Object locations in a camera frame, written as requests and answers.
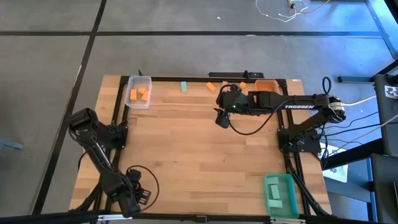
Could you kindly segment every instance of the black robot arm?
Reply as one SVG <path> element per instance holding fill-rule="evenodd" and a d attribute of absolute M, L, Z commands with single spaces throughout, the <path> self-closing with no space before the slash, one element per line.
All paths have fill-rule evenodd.
<path fill-rule="evenodd" d="M 123 142 L 123 132 L 113 124 L 106 126 L 98 121 L 96 113 L 88 108 L 73 114 L 68 123 L 71 137 L 87 152 L 100 174 L 100 186 L 112 202 L 119 203 L 123 217 L 128 218 L 140 212 L 138 203 L 146 205 L 150 197 L 150 192 L 139 184 L 141 173 L 131 169 L 126 175 L 122 174 L 110 163 L 103 151 L 103 148 L 111 148 Z M 86 210 L 92 200 L 93 197 L 88 197 L 78 210 Z"/>
<path fill-rule="evenodd" d="M 313 136 L 317 136 L 315 128 L 326 123 L 340 123 L 345 120 L 343 103 L 338 98 L 326 94 L 282 96 L 269 91 L 249 91 L 248 95 L 245 95 L 237 85 L 228 84 L 221 88 L 216 102 L 220 107 L 215 109 L 218 112 L 216 124 L 222 128 L 232 126 L 229 120 L 230 113 L 259 116 L 273 115 L 282 109 L 318 110 L 317 114 L 301 124 L 293 124 L 287 129 L 278 130 L 279 146 L 284 152 L 320 152 L 319 144 L 311 140 Z"/>

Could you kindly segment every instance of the table leg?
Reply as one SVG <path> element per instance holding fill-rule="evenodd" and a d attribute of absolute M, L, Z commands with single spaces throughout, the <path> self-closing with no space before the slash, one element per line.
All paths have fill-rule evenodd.
<path fill-rule="evenodd" d="M 393 61 L 386 68 L 383 68 L 380 72 L 376 74 L 385 75 L 398 68 L 398 60 Z M 339 83 L 373 83 L 373 77 L 337 77 Z"/>
<path fill-rule="evenodd" d="M 384 147 L 381 138 L 370 141 L 361 146 L 322 159 L 321 160 L 322 164 L 325 164 L 323 170 L 328 170 L 334 167 L 339 167 L 345 164 L 349 164 L 350 162 L 366 159 L 372 153 L 383 154 L 384 152 L 383 149 Z"/>

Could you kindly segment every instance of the wooden table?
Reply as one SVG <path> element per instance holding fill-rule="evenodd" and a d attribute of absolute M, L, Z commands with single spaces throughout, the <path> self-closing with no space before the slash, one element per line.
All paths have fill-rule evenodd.
<path fill-rule="evenodd" d="M 103 78 L 95 111 L 104 124 L 111 122 L 119 80 L 120 76 Z M 213 110 L 217 108 L 215 101 L 221 83 L 214 85 L 217 91 L 212 93 L 203 82 L 187 82 L 188 91 L 182 93 L 179 82 L 152 82 L 149 109 L 129 110 L 129 133 L 119 168 L 124 173 L 131 165 L 146 166 L 160 184 L 158 201 L 145 213 L 268 215 L 264 176 L 286 172 L 277 143 L 277 116 L 251 136 L 223 129 L 215 124 Z M 287 80 L 287 86 L 290 95 L 303 94 L 300 80 Z M 253 84 L 244 88 L 245 94 L 249 90 L 254 90 Z M 295 123 L 300 123 L 309 113 L 296 110 L 293 116 Z M 249 132 L 266 118 L 234 114 L 231 122 L 240 131 Z M 319 160 L 311 153 L 300 155 L 307 188 L 323 209 L 331 213 Z M 84 157 L 70 208 L 82 203 L 98 177 L 89 157 Z M 155 181 L 144 170 L 141 184 L 156 194 Z M 303 213 L 297 186 L 296 194 Z M 114 203 L 111 210 L 120 212 L 119 205 Z"/>

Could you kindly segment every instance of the green block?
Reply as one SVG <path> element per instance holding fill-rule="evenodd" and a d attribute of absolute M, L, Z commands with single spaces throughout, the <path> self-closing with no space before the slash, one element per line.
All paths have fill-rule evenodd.
<path fill-rule="evenodd" d="M 271 185 L 271 194 L 273 199 L 280 199 L 278 185 Z"/>
<path fill-rule="evenodd" d="M 278 177 L 269 177 L 269 178 L 267 178 L 267 184 L 279 184 Z"/>
<path fill-rule="evenodd" d="M 269 200 L 269 206 L 274 208 L 282 208 L 282 201 L 281 200 Z"/>
<path fill-rule="evenodd" d="M 187 82 L 181 82 L 181 91 L 186 92 L 187 91 Z"/>

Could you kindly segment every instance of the concrete floor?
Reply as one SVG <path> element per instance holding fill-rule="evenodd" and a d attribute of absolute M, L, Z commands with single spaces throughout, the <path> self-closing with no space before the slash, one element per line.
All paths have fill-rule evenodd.
<path fill-rule="evenodd" d="M 314 8 L 321 3 L 308 4 Z M 3 0 L 0 30 L 91 30 L 99 5 L 99 0 L 40 4 Z M 288 13 L 284 1 L 261 0 L 259 6 L 270 15 Z M 361 2 L 333 2 L 317 13 L 283 23 L 259 15 L 254 1 L 238 0 L 112 0 L 106 5 L 99 29 L 377 31 Z M 0 40 L 0 137 L 25 146 L 23 151 L 0 151 L 0 217 L 5 217 L 25 215 L 31 209 L 88 38 Z M 368 77 L 391 62 L 390 52 L 378 37 L 97 37 L 74 110 L 95 106 L 103 75 L 133 75 L 138 69 L 146 75 L 185 76 L 260 71 L 267 78 L 301 79 L 305 92 L 312 94 L 322 92 L 324 76 Z M 374 89 L 371 85 L 333 82 L 331 94 L 351 103 L 374 95 Z M 341 125 L 375 112 L 375 106 L 376 100 L 371 100 L 347 108 L 347 121 Z M 339 138 L 350 140 L 364 132 Z M 361 141 L 379 136 L 373 133 Z M 68 209 L 80 154 L 81 147 L 67 136 L 44 212 Z M 350 217 L 336 207 L 332 205 L 333 213 Z"/>

